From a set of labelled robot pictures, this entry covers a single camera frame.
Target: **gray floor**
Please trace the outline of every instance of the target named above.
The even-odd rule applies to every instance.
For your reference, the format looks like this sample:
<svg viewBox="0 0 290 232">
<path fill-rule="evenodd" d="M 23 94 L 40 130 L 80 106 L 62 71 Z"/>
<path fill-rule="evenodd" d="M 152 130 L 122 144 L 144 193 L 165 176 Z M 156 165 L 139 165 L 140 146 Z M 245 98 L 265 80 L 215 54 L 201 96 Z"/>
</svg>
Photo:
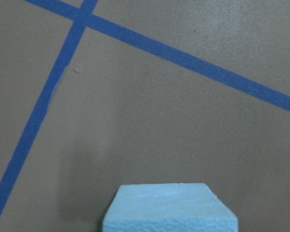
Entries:
<svg viewBox="0 0 290 232">
<path fill-rule="evenodd" d="M 290 95 L 290 0 L 100 0 L 94 14 Z M 70 26 L 0 0 L 0 180 Z M 207 183 L 241 232 L 290 232 L 290 112 L 86 29 L 0 232 L 99 231 L 119 185 L 167 182 Z"/>
</svg>

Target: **light blue object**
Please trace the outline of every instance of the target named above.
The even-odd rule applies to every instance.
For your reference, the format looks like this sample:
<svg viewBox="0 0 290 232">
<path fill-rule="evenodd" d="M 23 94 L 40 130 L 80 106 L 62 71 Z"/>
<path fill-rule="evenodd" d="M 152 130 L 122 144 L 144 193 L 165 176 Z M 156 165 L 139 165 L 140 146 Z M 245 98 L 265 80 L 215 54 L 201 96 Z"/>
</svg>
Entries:
<svg viewBox="0 0 290 232">
<path fill-rule="evenodd" d="M 238 232 L 232 213 L 206 184 L 120 186 L 103 232 Z"/>
</svg>

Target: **foam block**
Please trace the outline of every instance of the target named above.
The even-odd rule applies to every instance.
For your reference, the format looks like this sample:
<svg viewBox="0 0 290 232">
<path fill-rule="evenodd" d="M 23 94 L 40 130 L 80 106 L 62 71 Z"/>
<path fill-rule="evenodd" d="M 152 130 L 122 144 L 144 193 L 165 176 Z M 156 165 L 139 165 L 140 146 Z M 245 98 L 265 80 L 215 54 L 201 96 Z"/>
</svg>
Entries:
<svg viewBox="0 0 290 232">
<path fill-rule="evenodd" d="M 120 186 L 103 232 L 237 232 L 236 216 L 206 184 Z"/>
</svg>

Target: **crossed blue tape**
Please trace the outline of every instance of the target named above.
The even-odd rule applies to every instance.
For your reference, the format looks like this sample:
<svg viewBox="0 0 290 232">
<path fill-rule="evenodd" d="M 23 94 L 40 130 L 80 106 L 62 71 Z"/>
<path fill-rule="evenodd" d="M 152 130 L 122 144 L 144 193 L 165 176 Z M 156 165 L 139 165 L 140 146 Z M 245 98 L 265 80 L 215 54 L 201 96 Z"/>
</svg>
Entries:
<svg viewBox="0 0 290 232">
<path fill-rule="evenodd" d="M 79 9 L 59 0 L 26 1 L 68 18 L 73 24 L 0 182 L 0 216 L 86 27 L 290 111 L 290 96 L 286 94 L 92 14 L 98 0 L 84 0 Z"/>
</svg>

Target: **foam block top surface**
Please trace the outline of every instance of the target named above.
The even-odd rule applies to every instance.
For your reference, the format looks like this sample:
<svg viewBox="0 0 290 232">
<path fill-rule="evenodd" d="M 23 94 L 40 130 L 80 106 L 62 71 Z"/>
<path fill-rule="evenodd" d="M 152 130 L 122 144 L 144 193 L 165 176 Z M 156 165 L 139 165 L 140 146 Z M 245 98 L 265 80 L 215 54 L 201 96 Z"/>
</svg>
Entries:
<svg viewBox="0 0 290 232">
<path fill-rule="evenodd" d="M 148 231 L 176 231 L 155 230 L 151 223 L 166 221 L 181 224 L 182 232 L 198 231 L 188 230 L 188 224 L 200 221 L 204 225 L 220 224 L 222 229 L 228 229 L 225 231 L 237 231 L 236 216 L 202 183 L 122 185 L 105 215 L 103 231 L 120 231 L 122 227 L 138 231 L 135 223 L 152 228 Z"/>
</svg>

